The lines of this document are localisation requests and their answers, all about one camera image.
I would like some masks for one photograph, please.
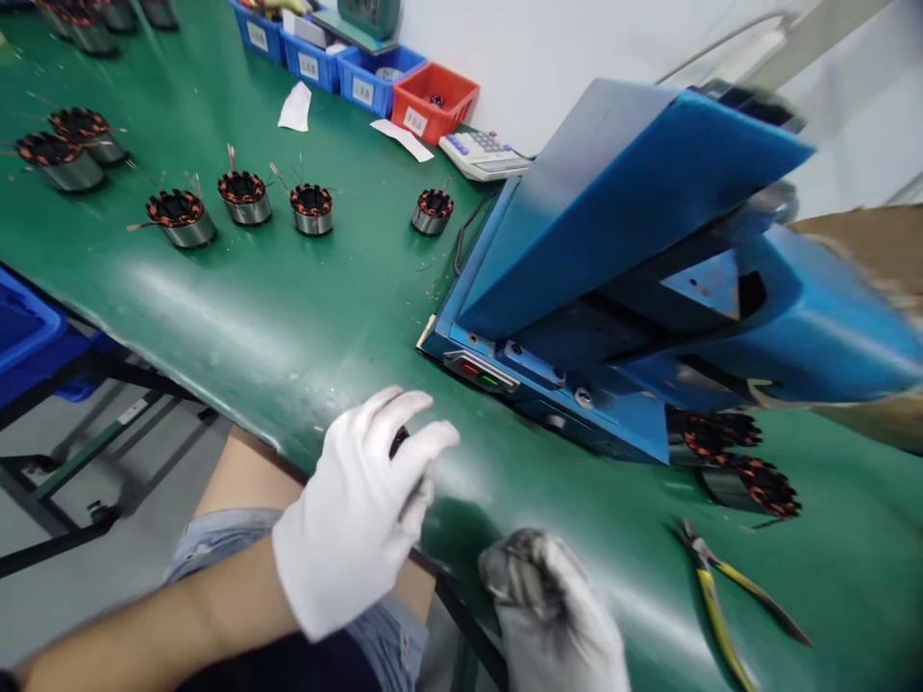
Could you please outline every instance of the calculator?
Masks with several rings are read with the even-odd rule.
[[[496,133],[453,133],[439,138],[439,148],[465,178],[482,183],[522,175],[532,165]]]

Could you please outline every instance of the green work surface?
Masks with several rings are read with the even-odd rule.
[[[756,532],[759,516],[716,507],[686,472],[595,457],[460,383],[414,343],[451,283],[455,231],[487,187],[464,181],[441,153],[417,163],[368,126],[375,119],[314,88],[311,131],[276,127],[295,78],[240,45],[223,0],[175,2],[183,28],[143,26],[119,37],[122,55],[88,58],[54,40],[37,16],[0,16],[3,139],[40,127],[18,113],[60,106],[102,112],[140,171],[110,172],[83,196],[46,188],[21,161],[0,176],[0,260],[73,306],[114,338],[276,445],[311,471],[324,430],[343,410],[391,383],[419,387],[461,431],[434,468],[437,501],[423,552],[489,614],[475,560],[520,527],[549,527],[580,555],[624,633],[636,690],[733,686],[688,556],[670,534],[692,520],[715,552],[768,590],[814,642],[787,637],[742,589],[716,575],[741,658],[762,690],[902,689],[921,645],[923,465],[804,411],[764,415],[760,454],[787,473],[804,504],[796,521]],[[278,183],[271,223],[248,232],[221,208],[229,168],[330,188],[334,231],[304,238]],[[220,235],[204,250],[174,250],[146,221],[144,203],[198,173]],[[408,221],[424,187],[456,209],[437,239]],[[418,427],[422,421],[414,421]]]

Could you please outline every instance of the gray floor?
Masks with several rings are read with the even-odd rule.
[[[3,456],[66,458],[143,394],[107,383],[86,402],[53,397],[0,432]],[[123,507],[110,533],[0,580],[0,667],[10,667],[88,618],[155,588],[218,460],[230,423],[196,417],[201,406],[161,399],[56,496],[81,525],[95,500]],[[0,555],[47,534],[0,492]],[[439,602],[418,690],[448,690],[458,631]],[[495,689],[481,674],[479,688]]]

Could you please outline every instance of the red plastic bin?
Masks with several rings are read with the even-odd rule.
[[[471,80],[430,62],[394,85],[391,122],[438,146],[441,136],[458,129],[480,90]],[[442,108],[430,103],[434,96],[442,97]]]

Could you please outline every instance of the blue press machine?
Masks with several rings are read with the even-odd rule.
[[[777,223],[813,148],[694,91],[596,80],[507,181],[419,348],[616,458],[669,463],[666,404],[866,402],[923,349],[861,275]]]

